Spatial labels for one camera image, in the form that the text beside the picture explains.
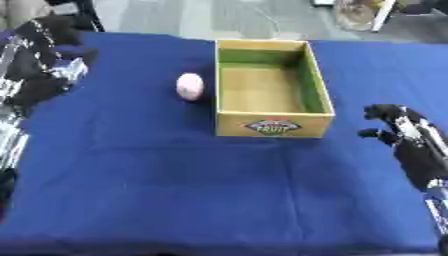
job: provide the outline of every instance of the pink ball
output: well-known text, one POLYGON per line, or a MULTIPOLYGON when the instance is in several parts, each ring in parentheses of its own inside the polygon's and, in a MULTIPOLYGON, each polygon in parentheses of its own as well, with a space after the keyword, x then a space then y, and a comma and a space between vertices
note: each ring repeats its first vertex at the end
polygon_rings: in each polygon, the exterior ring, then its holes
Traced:
POLYGON ((204 92, 204 81, 198 74, 185 73, 177 79, 176 91, 185 100, 198 100, 204 92))

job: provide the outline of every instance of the printed logo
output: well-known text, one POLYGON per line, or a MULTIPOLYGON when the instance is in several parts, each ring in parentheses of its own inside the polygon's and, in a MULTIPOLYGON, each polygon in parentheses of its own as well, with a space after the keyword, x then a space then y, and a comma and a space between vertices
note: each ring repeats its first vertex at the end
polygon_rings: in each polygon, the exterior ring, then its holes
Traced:
POLYGON ((260 120, 245 126, 266 136, 282 135, 302 128, 301 125, 288 120, 260 120))

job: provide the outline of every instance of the robotic hand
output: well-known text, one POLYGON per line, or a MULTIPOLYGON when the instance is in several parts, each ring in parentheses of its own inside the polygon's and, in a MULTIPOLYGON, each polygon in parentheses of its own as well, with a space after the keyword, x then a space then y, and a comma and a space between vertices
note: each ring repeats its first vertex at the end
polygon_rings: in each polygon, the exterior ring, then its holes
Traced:
POLYGON ((375 104, 364 112, 366 119, 380 119, 389 129, 365 129, 358 135, 392 147, 409 181, 425 193, 441 235, 439 250, 448 255, 448 138, 425 116, 402 105, 375 104))
POLYGON ((60 51, 59 45, 82 45, 70 17, 31 20, 0 41, 0 208, 11 195, 28 140, 20 122, 38 103, 70 90, 97 55, 96 49, 60 51))

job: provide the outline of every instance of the open box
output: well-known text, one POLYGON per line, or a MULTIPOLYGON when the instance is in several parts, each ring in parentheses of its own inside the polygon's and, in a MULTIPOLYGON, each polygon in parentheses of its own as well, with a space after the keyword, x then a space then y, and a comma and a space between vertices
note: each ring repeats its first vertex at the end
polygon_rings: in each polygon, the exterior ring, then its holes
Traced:
POLYGON ((322 137, 334 117, 306 41, 217 40, 216 134, 322 137))

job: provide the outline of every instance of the table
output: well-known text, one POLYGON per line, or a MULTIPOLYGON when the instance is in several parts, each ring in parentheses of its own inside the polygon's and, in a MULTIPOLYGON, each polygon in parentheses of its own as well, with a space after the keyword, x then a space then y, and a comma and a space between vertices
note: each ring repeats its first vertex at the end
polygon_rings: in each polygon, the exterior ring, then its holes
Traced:
POLYGON ((400 103, 448 127, 445 45, 315 41, 337 114, 321 140, 213 136, 211 103, 179 100, 183 72, 214 81, 214 43, 84 35, 89 76, 42 104, 0 252, 313 255, 429 252, 421 195, 390 149, 356 137, 362 107, 400 103))

